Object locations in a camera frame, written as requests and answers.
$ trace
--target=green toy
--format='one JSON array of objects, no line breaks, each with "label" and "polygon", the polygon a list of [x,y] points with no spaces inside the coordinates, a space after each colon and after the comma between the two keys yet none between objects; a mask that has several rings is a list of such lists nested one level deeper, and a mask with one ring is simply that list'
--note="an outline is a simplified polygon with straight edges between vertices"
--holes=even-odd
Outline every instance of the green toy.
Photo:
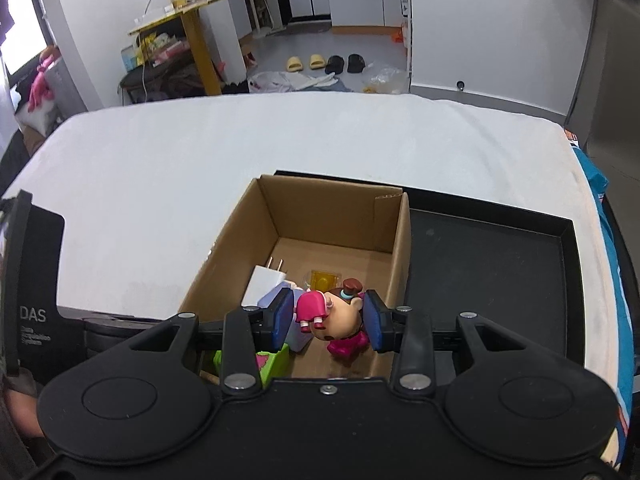
[{"label": "green toy", "polygon": [[[266,357],[267,360],[263,364],[262,361],[264,357]],[[265,388],[274,377],[284,377],[287,374],[287,369],[289,368],[289,345],[284,343],[282,350],[277,354],[258,352],[256,359],[258,359],[258,366],[262,365],[260,366],[260,379],[262,380],[262,387]],[[220,375],[222,350],[218,350],[213,355],[213,365],[216,367],[218,375]]]}]

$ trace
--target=orange item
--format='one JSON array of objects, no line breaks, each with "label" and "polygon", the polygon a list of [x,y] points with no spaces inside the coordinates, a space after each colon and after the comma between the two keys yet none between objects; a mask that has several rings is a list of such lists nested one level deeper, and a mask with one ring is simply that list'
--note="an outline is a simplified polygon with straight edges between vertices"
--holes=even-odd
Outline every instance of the orange item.
[{"label": "orange item", "polygon": [[340,282],[339,274],[325,272],[324,270],[312,270],[308,284],[311,290],[327,292],[328,290],[335,288],[338,285],[338,282]]},{"label": "orange item", "polygon": [[399,28],[396,32],[391,35],[391,39],[394,40],[395,43],[404,43],[404,36],[402,36],[402,28]]}]

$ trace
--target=slipper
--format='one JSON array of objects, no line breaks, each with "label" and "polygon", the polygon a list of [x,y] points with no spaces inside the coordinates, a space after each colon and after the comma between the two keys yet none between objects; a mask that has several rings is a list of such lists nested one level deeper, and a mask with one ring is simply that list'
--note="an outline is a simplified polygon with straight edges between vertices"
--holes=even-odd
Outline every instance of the slipper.
[{"label": "slipper", "polygon": [[298,56],[290,57],[287,61],[287,72],[300,72],[304,67]]},{"label": "slipper", "polygon": [[364,70],[364,59],[360,54],[351,54],[349,56],[349,66],[347,72],[350,74],[360,74]]},{"label": "slipper", "polygon": [[320,54],[313,54],[311,59],[309,60],[309,68],[311,70],[318,70],[319,68],[324,68],[326,66],[326,61],[324,57],[320,56]]},{"label": "slipper", "polygon": [[335,75],[340,75],[344,70],[344,60],[340,56],[331,56],[329,58],[329,63],[327,63],[326,68],[324,69],[325,74],[331,74],[332,72]]}]

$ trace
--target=das logo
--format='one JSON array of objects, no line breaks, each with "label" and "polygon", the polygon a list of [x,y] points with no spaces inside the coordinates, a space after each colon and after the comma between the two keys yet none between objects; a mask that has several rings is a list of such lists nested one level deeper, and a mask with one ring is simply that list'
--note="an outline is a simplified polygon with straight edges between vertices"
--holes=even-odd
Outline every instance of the das logo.
[{"label": "das logo", "polygon": [[35,321],[36,323],[44,323],[47,320],[47,311],[43,308],[36,309],[20,306],[20,319],[25,321]]}]

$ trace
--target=power adapter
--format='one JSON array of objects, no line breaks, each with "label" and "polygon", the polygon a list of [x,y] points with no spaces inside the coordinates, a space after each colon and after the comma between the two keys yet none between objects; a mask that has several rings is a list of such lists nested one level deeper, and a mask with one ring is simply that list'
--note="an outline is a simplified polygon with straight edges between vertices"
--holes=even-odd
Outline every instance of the power adapter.
[{"label": "power adapter", "polygon": [[260,265],[255,266],[254,272],[249,280],[249,285],[246,286],[244,296],[242,297],[241,306],[258,305],[258,301],[265,294],[270,292],[273,287],[281,284],[287,279],[286,273],[280,272],[280,269],[282,268],[282,260],[280,260],[277,269],[270,268],[272,263],[273,257],[269,258],[265,267]]}]

